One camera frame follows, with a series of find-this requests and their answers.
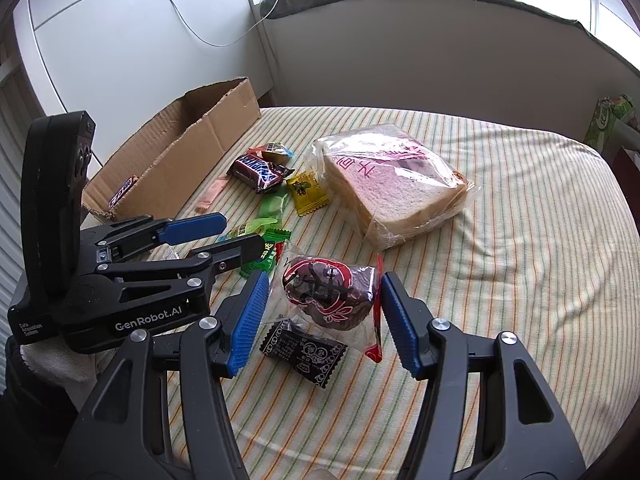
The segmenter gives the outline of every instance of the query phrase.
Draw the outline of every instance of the black candy wrapper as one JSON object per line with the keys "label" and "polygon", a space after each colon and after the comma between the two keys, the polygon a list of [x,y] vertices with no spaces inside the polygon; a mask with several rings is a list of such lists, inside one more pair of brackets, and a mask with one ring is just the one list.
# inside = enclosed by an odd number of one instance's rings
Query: black candy wrapper
{"label": "black candy wrapper", "polygon": [[268,356],[284,359],[313,384],[324,388],[347,345],[305,334],[290,319],[274,323],[260,345]]}

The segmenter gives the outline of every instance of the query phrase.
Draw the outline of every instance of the bread loaf in plastic bag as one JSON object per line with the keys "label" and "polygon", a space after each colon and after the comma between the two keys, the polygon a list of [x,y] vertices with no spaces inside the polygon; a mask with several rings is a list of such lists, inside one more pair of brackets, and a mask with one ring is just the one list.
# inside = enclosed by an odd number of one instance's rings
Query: bread loaf in plastic bag
{"label": "bread loaf in plastic bag", "polygon": [[321,137],[311,164],[378,250],[436,228],[478,193],[473,182],[394,124]]}

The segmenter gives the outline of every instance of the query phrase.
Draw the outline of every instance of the plastic bag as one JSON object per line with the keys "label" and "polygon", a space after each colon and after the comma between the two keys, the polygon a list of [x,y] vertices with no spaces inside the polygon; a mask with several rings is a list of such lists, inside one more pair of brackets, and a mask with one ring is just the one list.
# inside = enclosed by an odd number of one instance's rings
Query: plastic bag
{"label": "plastic bag", "polygon": [[394,124],[376,124],[316,140],[321,183],[341,197],[362,237],[379,250],[430,231],[459,213],[475,184]]}
{"label": "plastic bag", "polygon": [[180,255],[175,251],[173,246],[167,245],[167,244],[165,244],[165,246],[166,247],[164,248],[164,251],[160,252],[162,256],[158,258],[159,260],[179,260],[180,259]]}
{"label": "plastic bag", "polygon": [[352,266],[287,244],[263,322],[290,319],[305,333],[354,347],[379,363],[381,278],[381,257],[377,267]]}

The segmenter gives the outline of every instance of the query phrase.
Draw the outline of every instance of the green snack bag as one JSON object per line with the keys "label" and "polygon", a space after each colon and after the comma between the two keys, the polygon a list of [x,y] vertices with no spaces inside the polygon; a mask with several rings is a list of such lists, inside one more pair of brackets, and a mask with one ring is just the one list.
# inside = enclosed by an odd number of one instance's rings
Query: green snack bag
{"label": "green snack bag", "polygon": [[600,99],[596,104],[587,135],[584,137],[584,143],[587,146],[591,146],[597,152],[602,153],[604,145],[611,136],[615,122],[616,117],[613,114],[613,103],[611,99]]}
{"label": "green snack bag", "polygon": [[282,222],[284,208],[289,201],[289,187],[280,186],[276,192],[265,194],[260,201],[256,218],[275,218]]}
{"label": "green snack bag", "polygon": [[249,220],[246,224],[242,224],[232,228],[231,231],[223,234],[220,238],[218,238],[218,241],[223,242],[224,240],[229,240],[230,238],[236,238],[251,233],[258,233],[259,235],[261,235],[270,226],[275,227],[277,224],[278,219],[276,218],[255,218],[253,220]]}
{"label": "green snack bag", "polygon": [[291,231],[284,229],[267,229],[262,235],[262,238],[264,239],[264,252],[260,256],[260,259],[240,267],[240,275],[245,278],[251,274],[254,269],[260,269],[266,273],[271,272],[271,269],[275,267],[282,254],[284,241],[291,238]]}
{"label": "green snack bag", "polygon": [[628,118],[633,115],[634,111],[634,104],[631,99],[624,94],[620,94],[619,97],[612,99],[612,104],[611,111],[613,111],[613,114],[623,123],[628,124]]}

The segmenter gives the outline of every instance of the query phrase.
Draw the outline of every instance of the chocolate bar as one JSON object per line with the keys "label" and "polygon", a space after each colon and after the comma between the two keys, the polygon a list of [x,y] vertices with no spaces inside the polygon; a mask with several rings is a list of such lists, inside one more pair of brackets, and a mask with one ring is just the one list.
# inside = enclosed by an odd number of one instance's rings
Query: chocolate bar
{"label": "chocolate bar", "polygon": [[275,190],[286,176],[289,176],[293,170],[262,160],[257,155],[245,153],[236,158],[231,167],[226,172],[238,177],[256,193],[264,193]]}
{"label": "chocolate bar", "polygon": [[134,175],[134,176],[130,176],[124,184],[122,184],[122,186],[120,187],[119,190],[116,191],[116,194],[113,195],[112,199],[109,200],[109,209],[111,209],[113,206],[115,206],[118,203],[118,200],[120,200],[125,193],[131,189],[133,187],[133,185],[138,181],[138,178]]}

